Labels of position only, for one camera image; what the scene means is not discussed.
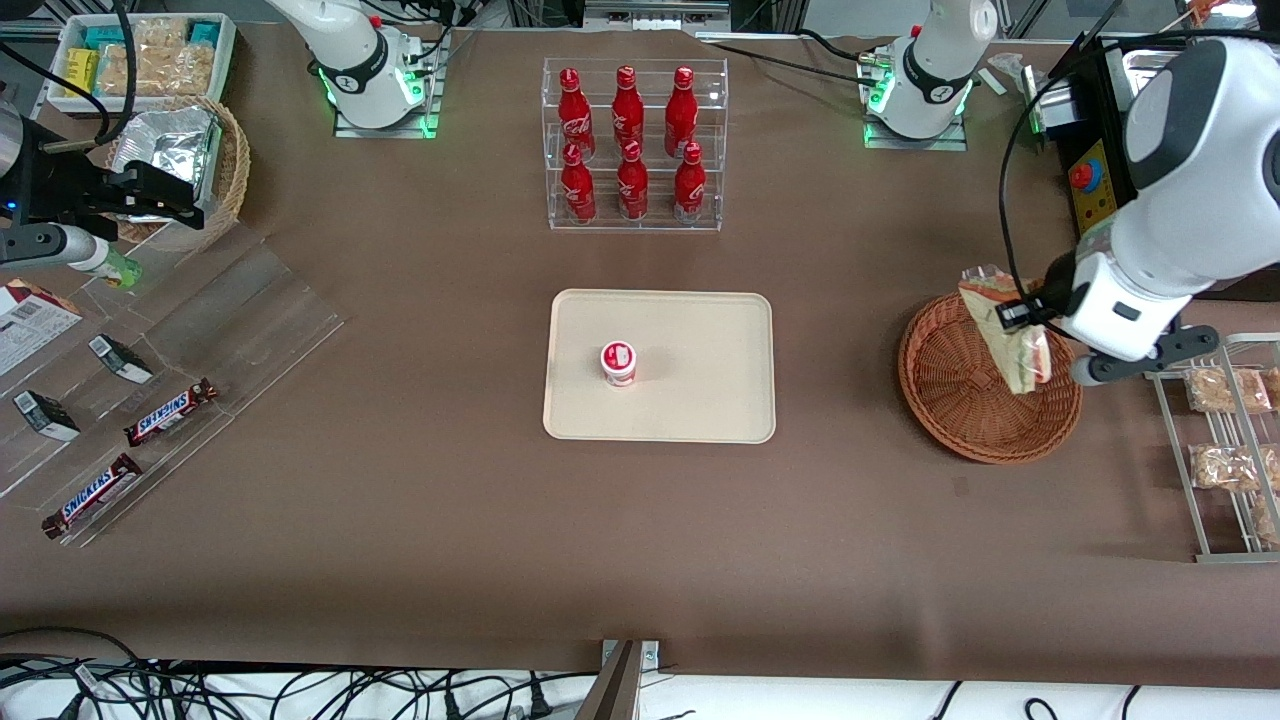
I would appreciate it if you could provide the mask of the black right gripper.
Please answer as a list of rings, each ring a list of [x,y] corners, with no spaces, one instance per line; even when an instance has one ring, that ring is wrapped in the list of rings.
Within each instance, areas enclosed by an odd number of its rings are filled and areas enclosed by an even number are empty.
[[[91,161],[83,150],[49,152],[44,147],[63,140],[35,122],[20,124],[14,160],[15,218],[56,219],[109,211],[132,225],[177,222],[193,231],[205,228],[205,213],[188,181],[132,160],[119,172],[118,188],[111,183],[111,172]]]

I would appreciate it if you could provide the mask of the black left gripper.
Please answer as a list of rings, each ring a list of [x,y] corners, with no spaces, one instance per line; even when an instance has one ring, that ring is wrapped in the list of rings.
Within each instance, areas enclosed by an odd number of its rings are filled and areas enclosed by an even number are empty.
[[[1002,332],[1012,333],[1069,316],[1075,269],[1075,252],[1068,251],[1051,261],[1043,278],[1023,281],[1024,301],[1012,300],[997,306],[997,320]]]

